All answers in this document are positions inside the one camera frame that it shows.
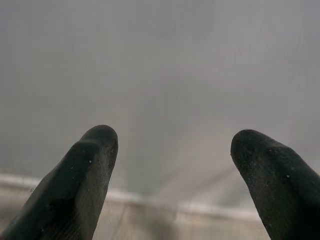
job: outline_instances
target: blurry background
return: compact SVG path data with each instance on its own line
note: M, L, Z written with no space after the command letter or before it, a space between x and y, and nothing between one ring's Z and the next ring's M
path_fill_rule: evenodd
M2 0L0 171L42 178L94 125L118 133L110 189L255 211L238 131L320 172L320 2Z

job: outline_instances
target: gray background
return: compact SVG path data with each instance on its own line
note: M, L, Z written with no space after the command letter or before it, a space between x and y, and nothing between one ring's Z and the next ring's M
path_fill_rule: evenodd
M111 187L252 208L230 157L239 130L320 172L320 2L0 1L0 171L42 178L112 126Z

